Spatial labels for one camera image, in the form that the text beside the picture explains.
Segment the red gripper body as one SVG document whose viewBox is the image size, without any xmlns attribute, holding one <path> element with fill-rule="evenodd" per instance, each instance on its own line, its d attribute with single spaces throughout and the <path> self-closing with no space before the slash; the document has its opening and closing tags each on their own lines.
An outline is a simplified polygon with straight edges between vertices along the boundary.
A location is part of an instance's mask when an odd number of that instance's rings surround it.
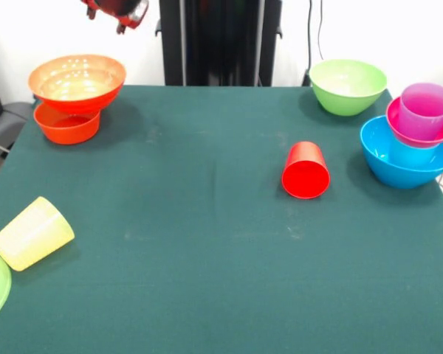
<svg viewBox="0 0 443 354">
<path fill-rule="evenodd" d="M 82 0 L 82 2 L 87 9 L 96 9 L 96 14 L 97 11 L 101 11 L 133 30 L 141 24 L 149 7 L 148 0 Z"/>
</svg>

